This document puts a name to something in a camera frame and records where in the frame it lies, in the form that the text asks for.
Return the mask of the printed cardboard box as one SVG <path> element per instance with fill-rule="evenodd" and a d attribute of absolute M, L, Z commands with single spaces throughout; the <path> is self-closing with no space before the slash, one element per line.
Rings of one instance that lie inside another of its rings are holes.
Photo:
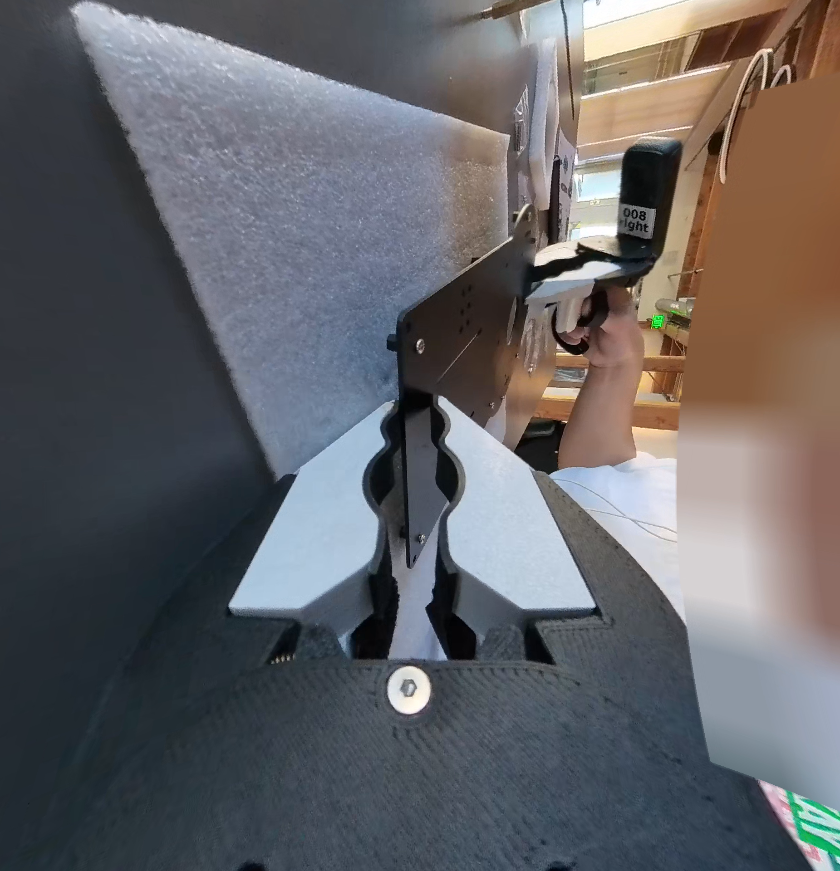
<path fill-rule="evenodd" d="M 840 812 L 765 781 L 765 797 L 814 870 L 840 870 Z"/>

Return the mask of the dark desk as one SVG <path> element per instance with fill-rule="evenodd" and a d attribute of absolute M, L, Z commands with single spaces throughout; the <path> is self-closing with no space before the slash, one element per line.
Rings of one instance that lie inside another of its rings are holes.
<path fill-rule="evenodd" d="M 73 2 L 0 2 L 0 869 L 273 483 Z"/>

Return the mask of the person's right forearm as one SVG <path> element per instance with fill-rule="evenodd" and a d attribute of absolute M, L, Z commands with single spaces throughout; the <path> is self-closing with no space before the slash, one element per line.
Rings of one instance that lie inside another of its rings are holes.
<path fill-rule="evenodd" d="M 636 458 L 632 409 L 643 351 L 618 362 L 591 363 L 559 444 L 558 468 L 617 466 Z"/>

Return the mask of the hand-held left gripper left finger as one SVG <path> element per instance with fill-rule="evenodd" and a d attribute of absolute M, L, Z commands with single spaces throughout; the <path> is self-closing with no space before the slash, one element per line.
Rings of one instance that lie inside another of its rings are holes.
<path fill-rule="evenodd" d="M 350 657 L 387 657 L 399 604 L 390 494 L 397 403 L 384 402 L 291 476 L 228 604 L 236 617 L 321 625 Z"/>

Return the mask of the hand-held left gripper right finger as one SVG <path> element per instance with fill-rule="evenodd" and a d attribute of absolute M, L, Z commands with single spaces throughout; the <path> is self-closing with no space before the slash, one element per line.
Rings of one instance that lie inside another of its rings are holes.
<path fill-rule="evenodd" d="M 474 659 L 491 631 L 596 613 L 596 600 L 534 470 L 456 405 L 435 400 L 444 498 L 429 623 L 446 659 Z"/>

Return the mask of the person's right hand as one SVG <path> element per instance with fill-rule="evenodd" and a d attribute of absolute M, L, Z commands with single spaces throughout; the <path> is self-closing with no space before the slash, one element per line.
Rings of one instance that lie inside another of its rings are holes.
<path fill-rule="evenodd" d="M 608 289 L 608 314 L 595 328 L 577 328 L 569 334 L 575 343 L 586 341 L 589 367 L 641 376 L 644 338 L 628 289 Z"/>

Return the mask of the wooden shelf rack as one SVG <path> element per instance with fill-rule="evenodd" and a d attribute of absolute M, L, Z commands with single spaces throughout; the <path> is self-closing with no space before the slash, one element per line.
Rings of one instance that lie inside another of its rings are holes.
<path fill-rule="evenodd" d="M 685 357 L 672 355 L 653 355 L 644 357 L 642 371 L 647 374 L 674 374 L 684 371 Z M 583 356 L 573 356 L 560 352 L 556 355 L 556 369 L 588 369 L 588 361 Z M 565 422 L 569 419 L 576 403 L 581 384 L 565 383 L 552 379 L 535 408 L 532 417 Z M 632 405 L 632 427 L 648 430 L 677 431 L 679 425 L 680 403 L 670 401 L 663 395 L 637 396 Z"/>

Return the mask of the white foam sheet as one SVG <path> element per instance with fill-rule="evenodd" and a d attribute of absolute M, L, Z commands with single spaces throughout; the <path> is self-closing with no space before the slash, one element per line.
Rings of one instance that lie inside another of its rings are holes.
<path fill-rule="evenodd" d="M 397 394 L 397 316 L 508 234 L 509 136 L 82 2 L 77 32 L 277 476 Z"/>

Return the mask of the black metal base plate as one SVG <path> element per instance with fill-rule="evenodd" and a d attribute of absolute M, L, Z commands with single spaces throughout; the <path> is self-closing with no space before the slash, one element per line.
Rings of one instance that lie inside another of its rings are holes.
<path fill-rule="evenodd" d="M 535 210 L 515 213 L 511 236 L 441 289 L 404 310 L 388 337 L 396 355 L 403 454 L 406 562 L 413 568 L 448 498 L 436 483 L 446 399 L 484 428 L 505 398 L 526 317 Z"/>

